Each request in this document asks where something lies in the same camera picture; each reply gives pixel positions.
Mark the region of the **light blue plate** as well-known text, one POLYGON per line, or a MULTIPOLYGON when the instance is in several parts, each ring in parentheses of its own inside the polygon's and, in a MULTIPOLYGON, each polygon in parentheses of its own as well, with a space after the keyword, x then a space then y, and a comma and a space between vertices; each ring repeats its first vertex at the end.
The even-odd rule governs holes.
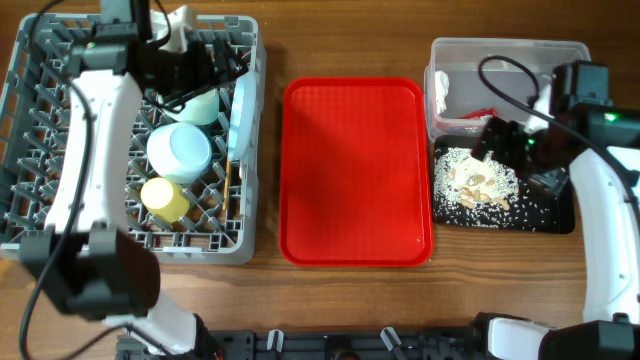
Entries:
POLYGON ((236 80, 234 88, 228 136, 228 155, 231 161, 239 161, 249 146, 256 98, 257 74, 249 70, 236 80))

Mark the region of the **red sauce packet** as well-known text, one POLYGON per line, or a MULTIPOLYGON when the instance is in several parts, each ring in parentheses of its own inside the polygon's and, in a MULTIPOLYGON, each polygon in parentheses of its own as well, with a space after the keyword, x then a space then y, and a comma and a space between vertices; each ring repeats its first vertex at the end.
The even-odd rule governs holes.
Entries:
POLYGON ((498 116, 498 112, 496 108, 491 107, 491 108, 483 108, 483 109, 472 111, 466 115, 463 115, 462 119, 480 121, 480 120, 488 120, 492 117, 497 117, 497 116, 498 116))

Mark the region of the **yellow plastic cup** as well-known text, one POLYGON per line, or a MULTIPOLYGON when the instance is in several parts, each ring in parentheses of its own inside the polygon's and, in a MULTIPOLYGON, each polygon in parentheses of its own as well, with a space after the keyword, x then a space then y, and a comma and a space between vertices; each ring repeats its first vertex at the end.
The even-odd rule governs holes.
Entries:
POLYGON ((178 221, 187 215, 189 200, 182 188, 162 177, 152 178, 144 183, 140 197, 142 204, 155 217, 166 223, 178 221))

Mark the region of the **white napkin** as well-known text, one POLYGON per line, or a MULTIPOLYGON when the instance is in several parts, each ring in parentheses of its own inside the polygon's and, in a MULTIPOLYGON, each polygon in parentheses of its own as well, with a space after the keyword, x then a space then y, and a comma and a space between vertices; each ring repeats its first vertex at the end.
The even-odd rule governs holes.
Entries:
POLYGON ((444 71, 434 73, 436 112, 441 115, 447 110, 446 97, 449 92, 449 77, 444 71))

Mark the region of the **wooden chopstick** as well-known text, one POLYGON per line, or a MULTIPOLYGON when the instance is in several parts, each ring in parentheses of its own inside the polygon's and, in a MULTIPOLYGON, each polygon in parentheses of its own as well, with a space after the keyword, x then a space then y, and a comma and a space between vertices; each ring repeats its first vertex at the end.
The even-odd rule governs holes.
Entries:
POLYGON ((229 192, 231 185, 231 170, 232 163, 229 157, 226 160, 226 168, 225 168, 225 180, 224 180, 224 188, 223 188, 223 203, 222 203, 222 211, 226 212, 229 203, 229 192))

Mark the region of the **light blue bowl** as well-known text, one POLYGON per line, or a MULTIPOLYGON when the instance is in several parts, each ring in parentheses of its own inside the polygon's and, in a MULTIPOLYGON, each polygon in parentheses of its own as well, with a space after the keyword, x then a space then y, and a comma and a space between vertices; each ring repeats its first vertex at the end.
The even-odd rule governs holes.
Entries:
POLYGON ((209 138, 199 127, 185 122, 155 129, 148 138, 146 152, 155 172, 178 184, 197 180, 212 160, 209 138))

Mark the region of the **green bowl with rice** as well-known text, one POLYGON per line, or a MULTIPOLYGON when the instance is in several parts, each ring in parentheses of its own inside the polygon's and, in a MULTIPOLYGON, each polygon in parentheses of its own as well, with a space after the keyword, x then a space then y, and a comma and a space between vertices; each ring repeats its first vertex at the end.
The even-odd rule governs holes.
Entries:
POLYGON ((168 116, 178 122, 187 122, 196 126, 205 126, 212 124, 217 119, 219 106, 219 90, 212 89, 189 100, 181 112, 168 112, 168 116))

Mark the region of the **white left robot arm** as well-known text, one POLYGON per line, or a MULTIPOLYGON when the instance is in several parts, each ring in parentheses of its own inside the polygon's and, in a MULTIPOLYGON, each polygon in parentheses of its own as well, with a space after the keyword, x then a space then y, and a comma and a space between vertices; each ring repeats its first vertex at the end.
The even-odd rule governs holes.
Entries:
POLYGON ((231 45, 194 41, 179 52, 136 36, 76 43, 66 59, 71 121, 62 173, 44 229, 19 258, 64 315, 125 330, 167 359, 221 359, 202 319, 160 289, 157 257, 129 234, 125 186, 133 123, 147 91, 181 110, 248 73, 231 45))

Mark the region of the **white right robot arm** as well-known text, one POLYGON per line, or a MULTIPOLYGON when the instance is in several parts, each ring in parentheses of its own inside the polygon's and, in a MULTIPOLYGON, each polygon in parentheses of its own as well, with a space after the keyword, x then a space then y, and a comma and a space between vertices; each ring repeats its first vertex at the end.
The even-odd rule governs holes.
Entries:
POLYGON ((582 216, 587 286, 582 323, 553 329, 496 316, 486 350, 497 359, 636 359, 639 356, 639 115, 577 105, 529 133, 492 118, 473 157, 527 180, 565 168, 582 216))

